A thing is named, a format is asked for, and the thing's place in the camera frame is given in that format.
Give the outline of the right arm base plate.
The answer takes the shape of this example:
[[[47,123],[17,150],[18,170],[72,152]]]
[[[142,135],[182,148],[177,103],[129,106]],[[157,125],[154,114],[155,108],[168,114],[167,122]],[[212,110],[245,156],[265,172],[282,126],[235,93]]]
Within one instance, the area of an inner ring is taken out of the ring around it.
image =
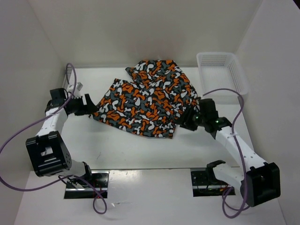
[[[211,183],[207,177],[205,168],[190,170],[193,197],[221,196],[231,186],[223,181]]]

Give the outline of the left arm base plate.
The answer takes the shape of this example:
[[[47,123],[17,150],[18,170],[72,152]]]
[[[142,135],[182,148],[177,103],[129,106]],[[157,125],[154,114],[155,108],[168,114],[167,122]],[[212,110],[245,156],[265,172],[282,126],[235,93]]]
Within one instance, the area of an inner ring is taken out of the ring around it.
[[[107,198],[109,171],[92,170],[91,179],[88,181],[98,192],[101,192],[103,198]],[[64,199],[93,199],[97,193],[90,186],[82,181],[65,181]]]

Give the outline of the aluminium table edge rail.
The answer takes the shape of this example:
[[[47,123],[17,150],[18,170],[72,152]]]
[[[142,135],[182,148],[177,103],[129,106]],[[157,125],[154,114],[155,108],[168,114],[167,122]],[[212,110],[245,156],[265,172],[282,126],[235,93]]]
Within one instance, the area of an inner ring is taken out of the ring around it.
[[[72,73],[72,67],[66,66],[65,69],[65,82],[69,84],[70,76]],[[51,106],[53,107],[59,107],[65,103],[65,101],[68,99],[69,95],[65,88],[56,88],[50,90],[51,95]]]

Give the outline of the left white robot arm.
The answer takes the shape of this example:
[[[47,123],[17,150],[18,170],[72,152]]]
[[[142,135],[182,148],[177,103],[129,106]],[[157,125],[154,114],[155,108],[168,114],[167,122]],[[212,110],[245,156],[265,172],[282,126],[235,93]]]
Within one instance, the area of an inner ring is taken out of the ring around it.
[[[89,187],[94,181],[90,167],[71,158],[61,132],[69,115],[90,115],[97,107],[89,94],[82,96],[78,89],[57,88],[50,90],[50,95],[46,120],[39,132],[25,143],[35,174],[38,177],[69,176],[73,183]]]

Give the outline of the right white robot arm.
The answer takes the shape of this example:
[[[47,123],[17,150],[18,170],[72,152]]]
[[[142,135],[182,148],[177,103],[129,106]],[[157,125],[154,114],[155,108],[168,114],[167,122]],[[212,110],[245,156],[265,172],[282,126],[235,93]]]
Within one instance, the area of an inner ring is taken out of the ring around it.
[[[177,123],[191,131],[203,127],[241,167],[242,171],[237,172],[223,160],[207,164],[205,177],[210,184],[227,183],[241,194],[249,207],[280,197],[280,169],[277,164],[268,163],[257,155],[234,131],[233,124],[226,117],[219,116],[211,98],[200,99],[195,107],[188,106]]]

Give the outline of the orange camo patterned shorts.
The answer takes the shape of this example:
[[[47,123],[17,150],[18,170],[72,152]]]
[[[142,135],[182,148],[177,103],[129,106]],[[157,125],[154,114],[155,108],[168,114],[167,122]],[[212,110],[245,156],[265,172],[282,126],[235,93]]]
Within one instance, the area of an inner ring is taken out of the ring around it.
[[[132,81],[114,79],[91,117],[134,135],[172,139],[176,121],[197,105],[188,77],[173,60],[142,60],[125,71]]]

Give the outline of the white perforated plastic basket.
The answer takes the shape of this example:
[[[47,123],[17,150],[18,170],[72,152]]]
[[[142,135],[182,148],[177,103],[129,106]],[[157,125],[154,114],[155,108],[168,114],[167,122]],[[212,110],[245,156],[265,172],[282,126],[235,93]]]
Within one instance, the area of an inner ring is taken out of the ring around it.
[[[200,52],[196,55],[202,92],[220,89],[209,94],[220,103],[230,103],[237,99],[237,94],[222,90],[232,89],[242,96],[248,94],[249,85],[238,58],[230,52]]]

